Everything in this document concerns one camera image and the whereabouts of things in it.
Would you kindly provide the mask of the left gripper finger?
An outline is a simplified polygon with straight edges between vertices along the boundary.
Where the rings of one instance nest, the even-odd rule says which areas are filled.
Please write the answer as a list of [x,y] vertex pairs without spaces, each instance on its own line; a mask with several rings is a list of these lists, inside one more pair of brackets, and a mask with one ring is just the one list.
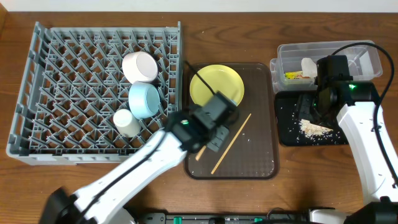
[[208,149],[214,152],[218,152],[224,143],[224,134],[218,133],[214,138],[206,145]]
[[216,142],[224,143],[228,135],[229,135],[229,129],[226,126],[218,127],[216,130]]

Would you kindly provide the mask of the pile of rice scraps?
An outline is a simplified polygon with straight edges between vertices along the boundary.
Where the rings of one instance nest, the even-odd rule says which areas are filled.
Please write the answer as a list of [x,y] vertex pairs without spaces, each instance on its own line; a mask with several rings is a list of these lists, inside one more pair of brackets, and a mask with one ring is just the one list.
[[317,126],[307,120],[294,119],[294,109],[281,106],[277,109],[279,141],[285,146],[317,146],[347,144],[343,133]]

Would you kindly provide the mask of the wooden chopstick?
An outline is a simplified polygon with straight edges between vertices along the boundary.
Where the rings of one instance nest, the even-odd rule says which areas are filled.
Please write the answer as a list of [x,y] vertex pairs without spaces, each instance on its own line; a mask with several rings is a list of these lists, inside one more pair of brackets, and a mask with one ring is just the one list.
[[201,158],[201,156],[203,155],[205,149],[206,149],[206,146],[203,146],[203,147],[199,150],[199,152],[198,152],[198,153],[196,154],[196,156],[195,156],[195,160],[196,160],[196,161],[199,161],[199,160],[200,160],[200,158]]
[[238,138],[238,136],[241,134],[241,131],[244,129],[246,123],[249,121],[250,117],[251,117],[252,113],[249,113],[247,118],[244,120],[243,124],[240,126],[240,128],[238,129],[238,131],[236,132],[236,134],[234,135],[234,137],[232,138],[232,140],[230,141],[230,143],[228,144],[227,148],[224,150],[224,152],[222,153],[221,157],[219,158],[218,162],[215,164],[214,168],[212,169],[212,171],[210,172],[211,175],[213,175],[216,170],[218,169],[218,167],[220,166],[220,164],[222,163],[223,159],[226,157],[227,153],[229,152],[229,150],[231,149],[232,145],[234,144],[234,142],[236,141],[236,139]]

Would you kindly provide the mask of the yellow green snack wrapper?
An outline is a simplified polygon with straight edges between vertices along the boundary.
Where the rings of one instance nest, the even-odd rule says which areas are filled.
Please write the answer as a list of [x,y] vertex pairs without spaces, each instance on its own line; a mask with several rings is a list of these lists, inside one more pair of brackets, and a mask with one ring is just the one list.
[[288,79],[288,80],[301,79],[301,78],[303,78],[303,71],[286,72],[285,73],[285,78]]

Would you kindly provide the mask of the white tissue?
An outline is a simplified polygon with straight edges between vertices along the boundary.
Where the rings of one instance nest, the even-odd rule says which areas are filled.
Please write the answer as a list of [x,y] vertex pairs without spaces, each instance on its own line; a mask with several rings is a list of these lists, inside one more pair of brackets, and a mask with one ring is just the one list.
[[303,58],[301,61],[303,77],[315,78],[317,77],[317,65],[311,58]]

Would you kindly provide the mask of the yellow round plate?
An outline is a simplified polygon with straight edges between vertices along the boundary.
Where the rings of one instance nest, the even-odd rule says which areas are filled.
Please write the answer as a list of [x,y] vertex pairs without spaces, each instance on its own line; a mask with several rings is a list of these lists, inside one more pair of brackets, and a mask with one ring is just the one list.
[[[236,105],[242,102],[244,83],[239,73],[232,68],[226,65],[208,65],[199,69],[198,74],[215,93],[220,91]],[[204,106],[213,96],[197,75],[192,77],[189,90],[192,101],[200,106]]]

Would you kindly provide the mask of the light blue bowl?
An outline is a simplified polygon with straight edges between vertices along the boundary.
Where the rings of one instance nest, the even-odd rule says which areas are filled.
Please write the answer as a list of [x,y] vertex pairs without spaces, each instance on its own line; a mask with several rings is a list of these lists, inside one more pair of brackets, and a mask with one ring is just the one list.
[[128,103],[135,118],[146,119],[159,111],[160,96],[154,85],[135,82],[129,89]]

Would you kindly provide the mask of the light green cup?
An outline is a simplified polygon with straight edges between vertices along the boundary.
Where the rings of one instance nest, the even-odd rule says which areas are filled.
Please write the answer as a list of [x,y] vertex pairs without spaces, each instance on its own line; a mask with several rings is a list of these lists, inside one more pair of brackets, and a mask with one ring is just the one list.
[[113,123],[118,132],[127,138],[133,138],[141,131],[139,121],[128,109],[120,109],[113,116]]

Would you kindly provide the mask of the white bowl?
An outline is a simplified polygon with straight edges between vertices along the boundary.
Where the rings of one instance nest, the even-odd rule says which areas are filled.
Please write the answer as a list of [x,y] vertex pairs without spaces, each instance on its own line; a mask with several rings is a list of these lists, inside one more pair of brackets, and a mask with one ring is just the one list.
[[158,75],[155,59],[147,52],[134,52],[127,54],[122,60],[122,70],[130,83],[149,83]]

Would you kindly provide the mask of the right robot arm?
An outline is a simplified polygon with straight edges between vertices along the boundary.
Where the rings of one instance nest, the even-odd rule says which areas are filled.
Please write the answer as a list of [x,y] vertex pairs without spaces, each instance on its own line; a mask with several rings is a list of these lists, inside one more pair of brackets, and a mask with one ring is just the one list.
[[316,208],[312,223],[397,223],[397,154],[386,130],[379,95],[371,82],[338,81],[301,93],[295,115],[340,128],[353,153],[364,207],[348,214]]

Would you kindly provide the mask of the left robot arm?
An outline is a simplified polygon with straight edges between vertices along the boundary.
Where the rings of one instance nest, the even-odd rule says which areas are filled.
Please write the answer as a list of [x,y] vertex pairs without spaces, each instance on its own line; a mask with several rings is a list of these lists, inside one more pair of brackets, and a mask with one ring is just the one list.
[[199,108],[173,113],[130,158],[102,178],[67,195],[60,187],[47,199],[40,223],[132,222],[124,205],[158,176],[181,163],[187,153],[198,152],[219,129],[227,127],[233,112]]

